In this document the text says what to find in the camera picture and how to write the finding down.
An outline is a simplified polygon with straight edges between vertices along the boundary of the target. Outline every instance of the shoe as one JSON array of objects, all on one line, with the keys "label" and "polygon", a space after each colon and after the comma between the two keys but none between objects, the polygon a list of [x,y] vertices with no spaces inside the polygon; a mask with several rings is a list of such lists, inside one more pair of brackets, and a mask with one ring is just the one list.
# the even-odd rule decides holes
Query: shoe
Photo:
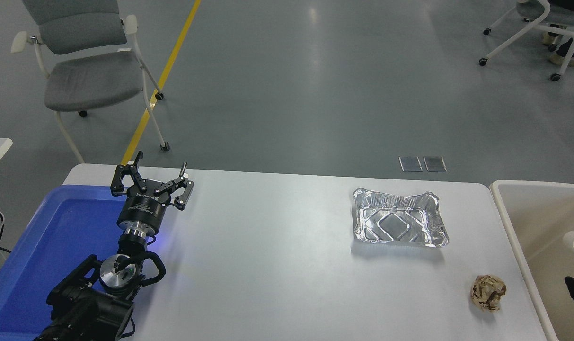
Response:
[{"label": "shoe", "polygon": [[555,40],[556,40],[555,36],[551,36],[550,33],[544,32],[543,39],[541,40],[541,43],[545,46],[549,46],[549,45],[552,45]]},{"label": "shoe", "polygon": [[[552,64],[555,65],[562,65],[564,62],[564,57],[559,56],[558,54],[552,54],[549,58]],[[568,66],[574,66],[574,57],[571,58],[571,61],[568,62]]]}]

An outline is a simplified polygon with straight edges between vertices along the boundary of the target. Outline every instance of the gray chair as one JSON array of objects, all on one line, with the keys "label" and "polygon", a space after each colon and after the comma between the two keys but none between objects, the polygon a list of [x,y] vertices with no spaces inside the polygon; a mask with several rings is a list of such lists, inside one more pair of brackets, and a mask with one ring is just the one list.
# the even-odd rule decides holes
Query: gray chair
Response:
[{"label": "gray chair", "polygon": [[[116,0],[22,0],[38,24],[39,35],[29,36],[19,32],[11,51],[22,52],[26,43],[33,45],[36,60],[48,79],[44,103],[55,111],[55,118],[68,145],[79,162],[84,163],[74,144],[60,112],[79,112],[120,103],[142,93],[146,109],[159,135],[161,149],[169,150],[156,118],[152,112],[147,91],[146,75],[153,82],[155,98],[164,95],[144,63],[137,41],[137,18],[129,15],[121,19]],[[54,54],[70,54],[86,48],[107,45],[124,45],[132,37],[133,49],[121,48],[118,52],[99,54],[86,58],[63,61],[51,73],[43,64],[40,45]]]},{"label": "gray chair", "polygon": [[[500,22],[502,22],[512,11],[516,10],[518,14],[529,21],[529,23],[522,28],[518,33],[510,37],[507,41],[502,43],[501,45],[497,46],[493,51],[487,54],[484,58],[478,62],[480,66],[486,65],[486,62],[501,52],[504,48],[508,47],[511,43],[514,43],[518,38],[523,36],[525,33],[530,31],[532,28],[537,30],[547,31],[557,33],[559,35],[567,36],[573,39],[571,43],[571,47],[568,49],[568,53],[566,54],[564,61],[560,67],[560,70],[557,73],[553,73],[550,75],[550,80],[553,82],[559,80],[564,72],[566,71],[566,67],[568,63],[571,61],[571,57],[573,56],[574,52],[574,31],[572,30],[564,30],[558,27],[551,27],[546,24],[558,24],[560,26],[573,26],[574,27],[574,11],[570,11],[568,9],[564,9],[560,6],[551,5],[548,0],[518,0],[516,6],[512,7],[509,11],[507,11],[504,15],[502,15],[497,21],[493,22],[493,24],[484,29],[484,35],[488,35],[495,26],[497,26]],[[550,46],[550,51],[554,51],[556,46]]]}]

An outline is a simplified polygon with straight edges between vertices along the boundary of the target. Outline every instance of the concrete floor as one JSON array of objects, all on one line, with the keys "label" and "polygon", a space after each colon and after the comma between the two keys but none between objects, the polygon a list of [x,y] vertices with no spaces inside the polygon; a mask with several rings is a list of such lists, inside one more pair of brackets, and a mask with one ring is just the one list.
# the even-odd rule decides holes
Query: concrete floor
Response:
[{"label": "concrete floor", "polygon": [[[160,76],[194,0],[121,1],[137,15],[140,46]],[[486,25],[511,0],[203,0],[156,106],[171,151],[148,127],[145,166],[384,179],[574,183],[574,69],[548,76],[540,33],[479,58],[523,25]],[[43,197],[77,164],[43,104],[38,32],[17,0],[0,0],[2,246],[12,248]],[[101,48],[99,52],[115,47]],[[85,51],[76,54],[86,55]],[[44,54],[47,67],[67,56]],[[88,162],[118,164],[144,111],[139,97],[64,114]],[[438,155],[447,173],[403,173],[399,156]]]}]

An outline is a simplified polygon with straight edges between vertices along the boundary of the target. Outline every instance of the foil container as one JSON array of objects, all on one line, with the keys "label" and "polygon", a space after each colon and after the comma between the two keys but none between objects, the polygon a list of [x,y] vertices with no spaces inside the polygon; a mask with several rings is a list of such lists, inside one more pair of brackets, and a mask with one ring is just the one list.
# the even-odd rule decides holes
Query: foil container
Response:
[{"label": "foil container", "polygon": [[358,188],[354,191],[354,236],[363,242],[383,242],[442,248],[449,236],[432,192],[402,197]]}]

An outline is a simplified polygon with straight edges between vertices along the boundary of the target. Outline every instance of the blue plastic bin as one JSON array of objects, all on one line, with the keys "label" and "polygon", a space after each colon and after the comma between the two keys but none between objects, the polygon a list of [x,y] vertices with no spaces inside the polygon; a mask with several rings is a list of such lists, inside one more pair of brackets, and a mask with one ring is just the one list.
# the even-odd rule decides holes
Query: blue plastic bin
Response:
[{"label": "blue plastic bin", "polygon": [[47,194],[0,271],[0,341],[38,336],[51,323],[49,291],[88,255],[116,253],[125,198],[100,186],[60,186]]}]

